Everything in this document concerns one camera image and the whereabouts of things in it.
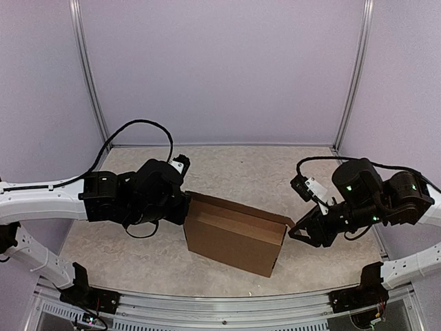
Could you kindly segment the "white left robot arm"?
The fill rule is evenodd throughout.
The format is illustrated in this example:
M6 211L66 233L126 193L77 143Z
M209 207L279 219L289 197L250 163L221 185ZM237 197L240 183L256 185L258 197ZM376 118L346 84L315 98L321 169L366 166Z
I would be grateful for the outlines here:
M64 182L1 183L1 253L15 259L83 307L96 301L85 268L62 260L35 241L24 221L73 219L111 221L128 229L166 220L183 225L190 196L181 186L190 166L181 154L171 161L146 161L136 172L92 171Z

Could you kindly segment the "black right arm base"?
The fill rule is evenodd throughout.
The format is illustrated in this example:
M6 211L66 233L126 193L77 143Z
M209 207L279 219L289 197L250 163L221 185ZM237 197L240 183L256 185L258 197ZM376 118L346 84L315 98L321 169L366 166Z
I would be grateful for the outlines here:
M366 265L362 269L358 285L331 291L328 297L333 313L386 303L389 300L389 292L382 285L383 278L380 276L380 269L383 265L383 262Z

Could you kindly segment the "brown cardboard box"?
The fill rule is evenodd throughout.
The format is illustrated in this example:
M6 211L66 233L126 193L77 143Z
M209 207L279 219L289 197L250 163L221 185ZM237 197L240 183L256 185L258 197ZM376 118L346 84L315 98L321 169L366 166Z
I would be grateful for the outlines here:
M269 278L288 230L289 218L247 205L190 192L183 224L187 249L208 259Z

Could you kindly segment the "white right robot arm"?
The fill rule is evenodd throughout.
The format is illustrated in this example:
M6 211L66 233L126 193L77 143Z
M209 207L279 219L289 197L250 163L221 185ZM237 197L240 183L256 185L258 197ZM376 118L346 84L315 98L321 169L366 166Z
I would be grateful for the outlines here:
M339 234L357 240L374 225L440 225L440 189L417 170L382 165L367 158L340 157L331 181L342 197L338 203L317 180L301 172L307 157L296 164L291 187L316 205L289 231L289 237L315 248L328 248Z

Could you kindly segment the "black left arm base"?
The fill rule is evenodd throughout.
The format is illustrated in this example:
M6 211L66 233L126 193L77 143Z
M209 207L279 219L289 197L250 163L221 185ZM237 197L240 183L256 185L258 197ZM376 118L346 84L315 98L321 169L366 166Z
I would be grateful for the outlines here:
M92 287L88 281L87 270L77 262L74 262L72 267L73 283L66 289L59 289L60 300L79 308L116 314L121 294L113 290Z

